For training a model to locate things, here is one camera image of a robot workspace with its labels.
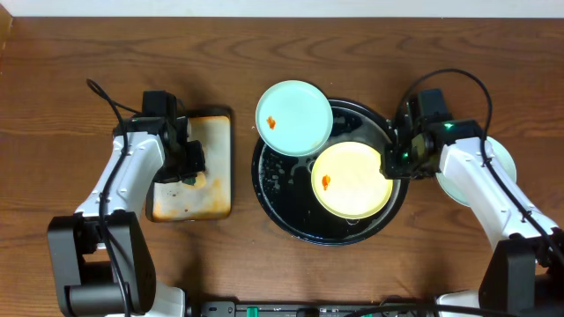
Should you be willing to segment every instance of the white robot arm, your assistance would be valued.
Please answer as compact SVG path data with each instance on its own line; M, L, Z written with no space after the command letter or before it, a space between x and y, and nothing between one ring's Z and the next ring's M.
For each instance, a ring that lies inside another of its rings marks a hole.
M156 281L138 219L154 181L179 181L204 170L202 145L187 141L188 119L176 116L176 98L167 92L145 92L143 111L119 119L94 190L73 216L54 217L48 227L59 306L65 316L187 317L184 291ZM107 249L109 262L85 261L83 254L100 249Z
M492 249L500 240L507 240L512 234L520 234L524 238L538 237L540 234L537 229L523 220L523 215L483 166L479 144L480 139L476 136L456 140L452 145L444 145L439 164L442 174L464 192L470 208L486 232ZM513 196L531 211L531 216L538 224L546 232L553 232L553 228L558 228L556 223L541 213L508 177L488 141L486 155Z
M423 79L450 71L471 77L486 92L478 79L463 70L438 70ZM382 173L389 179L422 179L443 173L464 193L493 249L478 291L443 295L437 303L527 316L562 316L562 231L508 177L491 144L483 141L487 129L482 130L474 120L453 120L440 90L410 97L397 110L393 122L397 141L382 154ZM486 98L491 110L487 92ZM548 268L548 273L536 276L536 263Z

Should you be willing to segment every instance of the black cable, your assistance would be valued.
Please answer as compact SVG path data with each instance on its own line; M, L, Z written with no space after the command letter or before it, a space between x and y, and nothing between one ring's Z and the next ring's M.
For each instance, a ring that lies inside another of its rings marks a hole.
M99 95L100 97L102 97L102 98L103 98L104 100L106 100L107 102L110 102L110 100L111 100L111 102L114 103L114 105L116 105L116 106L118 106L118 107L120 107L120 108L122 108L122 109L124 109L124 110L130 111L130 112L132 112L132 113L134 113L134 114L141 114L140 111L135 110L135 109L130 108L130 107L127 107L127 106L124 106L124 105L122 105L121 103L119 103L119 102L117 102L117 101L115 101L115 100L112 100L112 99L108 100L108 99L106 99L106 97L108 97L108 94L107 94L106 92L104 92L99 86L98 86L98 87L92 87L90 84L88 84L88 80L90 80L90 81L91 81L92 83L94 83L95 85L98 85L98 84L96 84L96 82L94 82L94 81L91 80L91 79L87 79L87 80L86 80L86 84L88 85L88 87L90 87L90 89L92 89L92 91L93 91L95 94Z
M100 233L102 235L104 244L106 245L106 250L108 251L110 266L114 271L115 277L117 278L117 283L120 286L120 292L122 293L122 302L123 302L123 311L124 311L123 314L125 317L130 317L131 309L130 309L130 301L129 301L129 292L127 290L126 283L123 281L122 272L120 271L120 267L119 264L117 263L117 259L115 258L114 248L112 247L112 244L110 242L111 233L109 232L106 221L104 219L104 217L106 216L106 208L108 206L109 189L112 186L112 182L114 181L114 178L117 175L120 166L122 165L123 161L127 157L127 152L129 150L127 130L125 129L122 116L120 115L120 112L117 110L115 102L111 98L109 98L108 94L104 92L104 90L91 79L87 79L86 84L88 85L88 87L90 87L90 89L92 89L93 92L101 96L112 107L112 110L114 110L115 116L117 117L117 121L119 122L119 126L123 134L122 154L120 155L119 159L115 163L112 172L108 176L108 180L106 181L103 190L100 192L100 208L98 210L99 212L98 220L100 226Z
M184 113L186 113L186 107L184 106L184 102L182 102L182 99L180 99L180 98L176 99L176 103L177 103L177 105L180 105L180 107L182 108L182 111Z
M468 72L466 70L459 70L459 69L443 69L443 70L436 70L436 71L430 72L430 73L426 74L425 76L416 80L409 87L407 92L405 92L404 96L402 97L402 100L400 101L399 106L402 107L403 104L407 102L407 99L409 98L409 96L413 93L413 91L415 90L417 85L419 85L421 82L425 81L426 79L428 79L429 77L432 77L434 75L449 73L449 72L454 72L454 73L462 74L462 75L469 77L474 82L476 82L476 84L478 84L478 86L482 89L482 91L486 95L487 118L486 118L486 125L484 126L484 133L482 133L482 137L480 138L480 144L479 144L480 151L481 151L481 154L482 154L482 159L484 160L483 164L487 167L488 171L493 176L495 181L497 181L497 183L500 185L500 187L503 190L503 192L505 193L505 195L508 196L509 200L517 207L519 212L521 212L521 214L523 215L523 218L526 219L527 221L529 221L529 223L531 223L531 225L538 231L538 233L540 233L543 240L553 250L556 258L560 262L560 265L562 267L564 267L564 254L562 254L562 252L560 251L560 249L558 248L556 243L554 243L554 241L552 239L550 239L548 233L546 233L546 231L543 229L543 227L541 227L538 224L538 222L531 216L531 212L527 211L521 205L521 203L517 200L517 198L513 195L513 193L511 193L511 191L507 188L505 183L503 183L500 176L495 172L494 168L492 167L492 164L490 163L490 159L486 155L487 131L489 130L490 123L492 121L492 112L494 110L494 106L493 106L493 103L492 103L492 97L490 96L490 93L487 90L486 85L478 77L474 76L473 74L471 74L470 72Z
M362 309L354 313L349 313L345 317L362 317L371 313L387 313L387 312L447 312L447 313L466 313L476 316L491 316L491 317L516 317L510 313L497 312L489 309L464 307L464 306L451 306L451 305L436 305L436 304L398 304L377 306L367 309Z

